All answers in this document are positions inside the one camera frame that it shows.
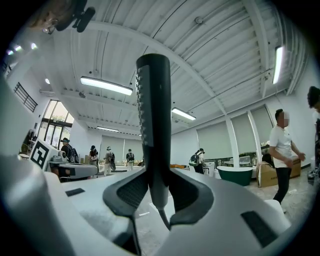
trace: cardboard box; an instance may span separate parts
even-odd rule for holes
[[[278,184],[278,177],[276,169],[273,169],[269,164],[260,165],[259,170],[256,172],[256,181],[258,187],[265,188]]]
[[[290,178],[301,175],[301,160],[299,158],[293,159],[293,167]],[[260,170],[256,171],[256,180],[258,187],[265,188],[278,184],[278,177],[276,169],[273,169],[269,164],[260,165]]]
[[[85,156],[84,156],[84,164],[85,164],[85,165],[88,165],[88,164],[89,164],[89,159],[90,159],[90,156],[88,156],[88,155],[85,155]]]

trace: ceiling light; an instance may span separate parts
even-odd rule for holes
[[[273,80],[272,80],[273,84],[276,84],[279,80],[283,51],[284,51],[283,46],[275,50],[275,68],[274,68]]]
[[[80,81],[81,81],[81,84],[86,85],[86,86],[99,87],[102,89],[111,90],[111,91],[114,91],[117,93],[122,93],[125,95],[131,95],[133,92],[132,88],[125,87],[120,84],[116,84],[116,83],[112,83],[112,82],[107,82],[107,81],[100,80],[100,79],[82,76],[80,78]]]
[[[96,128],[100,129],[100,130],[110,131],[110,132],[116,132],[116,133],[119,132],[119,130],[110,129],[110,128],[104,128],[104,127],[100,127],[100,126],[97,126]]]
[[[178,108],[176,108],[176,107],[174,107],[172,110],[171,110],[173,113],[175,113],[175,114],[177,114],[177,115],[180,115],[180,116],[182,116],[182,117],[184,117],[184,118],[188,118],[188,119],[190,119],[190,120],[196,120],[196,118],[194,117],[194,116],[192,116],[192,115],[190,115],[190,114],[188,114],[188,113],[186,113],[186,112],[183,112],[182,110],[180,110],[180,109],[178,109]]]

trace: floor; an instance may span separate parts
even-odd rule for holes
[[[292,178],[289,184],[289,190],[285,196],[282,207],[287,210],[285,216],[291,223],[295,220],[299,220],[304,217],[313,202],[314,195],[316,193],[315,186],[308,184],[307,174],[310,169],[303,169],[300,177]],[[258,187],[256,181],[252,181],[250,185],[245,187],[252,193],[256,194],[263,200],[273,199],[278,190],[278,185],[269,187]],[[161,246],[157,237],[150,231],[148,227],[149,215],[142,215],[149,211],[149,203],[151,203],[151,195],[148,191],[143,198],[139,208],[136,211],[136,228],[139,239],[140,248],[143,256],[153,255],[157,249]]]

